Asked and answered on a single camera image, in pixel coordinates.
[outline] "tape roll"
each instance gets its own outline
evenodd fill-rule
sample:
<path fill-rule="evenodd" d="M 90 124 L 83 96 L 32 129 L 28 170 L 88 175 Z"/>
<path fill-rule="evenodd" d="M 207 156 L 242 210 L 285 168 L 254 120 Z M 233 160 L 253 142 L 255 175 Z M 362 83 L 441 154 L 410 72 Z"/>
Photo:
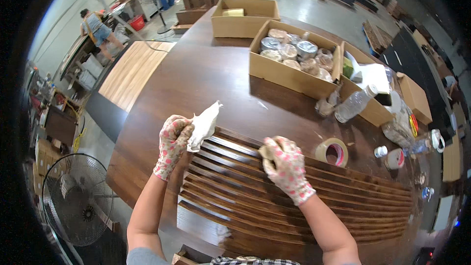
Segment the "tape roll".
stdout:
<path fill-rule="evenodd" d="M 349 160 L 349 152 L 342 140 L 338 138 L 329 138 L 319 144 L 315 149 L 315 158 L 321 162 L 328 163 L 326 154 L 329 147 L 334 148 L 337 152 L 337 161 L 334 165 L 344 168 Z"/>

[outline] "hand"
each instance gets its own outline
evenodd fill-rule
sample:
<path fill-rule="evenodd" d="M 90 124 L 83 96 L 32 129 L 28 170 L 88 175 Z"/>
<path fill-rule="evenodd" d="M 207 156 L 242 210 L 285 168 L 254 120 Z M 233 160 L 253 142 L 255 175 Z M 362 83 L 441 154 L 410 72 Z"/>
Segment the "hand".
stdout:
<path fill-rule="evenodd" d="M 301 205 L 315 194 L 315 189 L 306 180 L 304 174 L 304 156 L 301 149 L 291 140 L 275 136 L 266 137 L 265 145 L 260 148 L 263 157 L 263 169 L 273 183 L 281 188 L 296 206 Z"/>
<path fill-rule="evenodd" d="M 183 116 L 172 115 L 163 124 L 159 134 L 159 161 L 154 168 L 154 174 L 158 178 L 169 180 L 170 173 L 186 151 L 186 143 L 195 129 L 191 122 Z"/>

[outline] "pink polka dot glove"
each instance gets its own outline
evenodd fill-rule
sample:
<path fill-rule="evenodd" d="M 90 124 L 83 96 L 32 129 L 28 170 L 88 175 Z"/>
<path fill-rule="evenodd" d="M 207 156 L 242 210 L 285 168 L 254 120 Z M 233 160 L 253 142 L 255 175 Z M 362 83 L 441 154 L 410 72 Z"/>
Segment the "pink polka dot glove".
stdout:
<path fill-rule="evenodd" d="M 158 178 L 169 180 L 176 163 L 186 151 L 186 143 L 195 129 L 191 122 L 183 116 L 172 115 L 163 123 L 159 134 L 159 161 L 154 168 L 154 174 Z"/>
<path fill-rule="evenodd" d="M 273 139 L 266 137 L 264 142 L 260 153 L 265 173 L 276 186 L 291 197 L 296 206 L 301 205 L 315 194 L 315 189 L 304 177 L 306 169 L 301 149 L 293 141 L 281 136 L 275 136 Z"/>

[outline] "electric fan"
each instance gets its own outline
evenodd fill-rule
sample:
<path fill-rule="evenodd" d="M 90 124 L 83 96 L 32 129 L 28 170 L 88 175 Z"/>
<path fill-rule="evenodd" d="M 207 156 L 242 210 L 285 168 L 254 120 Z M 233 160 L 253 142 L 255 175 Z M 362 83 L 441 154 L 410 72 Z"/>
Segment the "electric fan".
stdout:
<path fill-rule="evenodd" d="M 113 191 L 105 182 L 106 169 L 96 158 L 69 154 L 46 173 L 42 206 L 54 231 L 74 246 L 96 242 L 107 228 Z"/>

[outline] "gray sleeve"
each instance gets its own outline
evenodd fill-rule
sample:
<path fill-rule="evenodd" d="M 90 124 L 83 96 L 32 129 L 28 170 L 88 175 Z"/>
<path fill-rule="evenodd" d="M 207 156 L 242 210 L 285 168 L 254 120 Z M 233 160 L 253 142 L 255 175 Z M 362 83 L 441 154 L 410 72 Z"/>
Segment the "gray sleeve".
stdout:
<path fill-rule="evenodd" d="M 128 253 L 127 265 L 169 265 L 149 248 L 135 248 Z"/>

